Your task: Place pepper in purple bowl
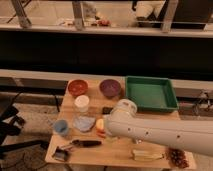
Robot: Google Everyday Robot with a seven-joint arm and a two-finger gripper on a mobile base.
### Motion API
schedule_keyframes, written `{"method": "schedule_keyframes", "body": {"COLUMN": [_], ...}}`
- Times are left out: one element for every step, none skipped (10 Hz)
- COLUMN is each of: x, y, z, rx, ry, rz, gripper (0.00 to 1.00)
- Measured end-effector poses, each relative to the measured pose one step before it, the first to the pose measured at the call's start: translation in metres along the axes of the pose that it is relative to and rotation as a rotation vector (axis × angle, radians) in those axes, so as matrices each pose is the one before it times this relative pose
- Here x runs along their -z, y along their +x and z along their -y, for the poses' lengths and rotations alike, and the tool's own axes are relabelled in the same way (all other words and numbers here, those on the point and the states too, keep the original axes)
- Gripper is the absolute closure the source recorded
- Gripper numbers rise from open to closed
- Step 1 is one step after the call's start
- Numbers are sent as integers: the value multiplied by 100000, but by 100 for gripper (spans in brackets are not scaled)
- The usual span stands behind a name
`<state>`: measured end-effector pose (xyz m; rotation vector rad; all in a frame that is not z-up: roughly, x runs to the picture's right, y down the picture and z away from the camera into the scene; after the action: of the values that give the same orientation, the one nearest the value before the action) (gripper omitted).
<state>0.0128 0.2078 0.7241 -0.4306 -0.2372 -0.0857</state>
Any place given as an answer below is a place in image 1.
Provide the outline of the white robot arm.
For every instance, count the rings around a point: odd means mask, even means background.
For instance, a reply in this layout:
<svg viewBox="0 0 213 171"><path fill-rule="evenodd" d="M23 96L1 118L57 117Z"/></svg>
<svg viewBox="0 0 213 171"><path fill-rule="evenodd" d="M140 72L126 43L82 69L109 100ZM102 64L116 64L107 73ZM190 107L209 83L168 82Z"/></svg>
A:
<svg viewBox="0 0 213 171"><path fill-rule="evenodd" d="M109 136L142 139L213 157L213 121L143 119L136 112L133 101L119 100L104 117L104 130Z"/></svg>

